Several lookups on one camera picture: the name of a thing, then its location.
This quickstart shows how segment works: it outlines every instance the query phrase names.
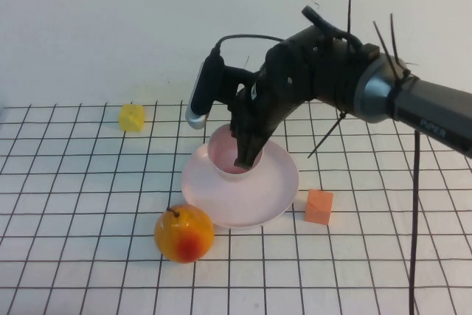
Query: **orange cube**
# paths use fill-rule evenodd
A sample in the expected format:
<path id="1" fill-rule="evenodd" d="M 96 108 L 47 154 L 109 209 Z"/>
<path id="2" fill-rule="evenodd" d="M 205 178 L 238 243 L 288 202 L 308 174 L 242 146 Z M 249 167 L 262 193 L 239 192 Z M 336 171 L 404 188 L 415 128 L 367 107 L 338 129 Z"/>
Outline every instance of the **orange cube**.
<path id="1" fill-rule="evenodd" d="M 331 192 L 309 190 L 305 208 L 305 221 L 328 225 L 332 207 L 333 194 Z"/>

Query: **white grid mat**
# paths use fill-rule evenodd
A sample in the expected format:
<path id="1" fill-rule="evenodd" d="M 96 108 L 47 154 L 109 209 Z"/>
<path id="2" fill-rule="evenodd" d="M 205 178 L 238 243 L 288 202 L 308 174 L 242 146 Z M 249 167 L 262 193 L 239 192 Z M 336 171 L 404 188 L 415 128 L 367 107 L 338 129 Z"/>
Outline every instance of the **white grid mat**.
<path id="1" fill-rule="evenodd" d="M 153 243 L 182 202 L 181 171 L 205 130 L 186 106 L 147 105 L 143 132 L 119 106 L 7 108 L 0 124 L 0 314 L 407 314 L 413 134 L 391 121 L 336 121 L 304 104 L 275 142 L 299 167 L 293 206 L 264 227 L 217 229 L 203 260 Z M 416 309 L 472 314 L 471 162 L 422 136 Z M 307 190 L 335 194 L 329 227 L 303 221 Z"/>

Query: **pink bowl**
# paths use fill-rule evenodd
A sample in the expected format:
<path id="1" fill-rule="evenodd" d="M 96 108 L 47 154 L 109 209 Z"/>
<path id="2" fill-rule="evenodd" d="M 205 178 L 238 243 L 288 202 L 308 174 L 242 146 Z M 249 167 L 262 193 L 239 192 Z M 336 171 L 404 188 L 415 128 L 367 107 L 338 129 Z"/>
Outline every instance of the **pink bowl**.
<path id="1" fill-rule="evenodd" d="M 224 125 L 192 155 L 182 172 L 185 200 L 228 228 L 264 224 L 284 213 L 298 190 L 290 154 L 268 141 L 254 167 L 234 167 L 236 141 Z"/>
<path id="2" fill-rule="evenodd" d="M 254 165 L 250 170 L 235 166 L 237 158 L 237 141 L 231 136 L 229 125 L 222 125 L 210 137 L 208 141 L 208 157 L 215 170 L 228 180 L 240 180 L 253 173 L 263 158 L 261 151 L 257 155 Z"/>

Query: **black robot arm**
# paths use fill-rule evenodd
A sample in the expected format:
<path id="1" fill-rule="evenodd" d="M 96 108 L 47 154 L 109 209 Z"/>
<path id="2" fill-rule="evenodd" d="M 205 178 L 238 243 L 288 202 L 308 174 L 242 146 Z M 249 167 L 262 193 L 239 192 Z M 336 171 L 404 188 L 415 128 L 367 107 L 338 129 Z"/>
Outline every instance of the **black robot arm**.
<path id="1" fill-rule="evenodd" d="M 472 94 L 420 80 L 401 60 L 336 29 L 311 8 L 303 14 L 313 25 L 280 40 L 258 72 L 225 66 L 220 42 L 202 66 L 187 121 L 203 128 L 214 101 L 227 105 L 236 165 L 250 168 L 277 126 L 313 99 L 367 122 L 399 120 L 472 157 Z M 239 84 L 244 88 L 237 91 Z"/>

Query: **pink cup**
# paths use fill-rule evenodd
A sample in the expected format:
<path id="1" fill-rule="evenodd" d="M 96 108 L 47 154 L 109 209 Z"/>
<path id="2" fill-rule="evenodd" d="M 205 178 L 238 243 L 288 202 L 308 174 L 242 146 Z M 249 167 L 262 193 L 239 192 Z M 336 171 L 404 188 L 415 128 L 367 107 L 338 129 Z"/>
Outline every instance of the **pink cup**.
<path id="1" fill-rule="evenodd" d="M 229 125 L 222 125 L 209 138 L 208 157 L 216 171 L 227 180 L 240 180 L 257 168 L 263 157 L 261 151 L 254 160 L 250 170 L 235 166 L 237 158 L 237 141 L 231 136 Z"/>

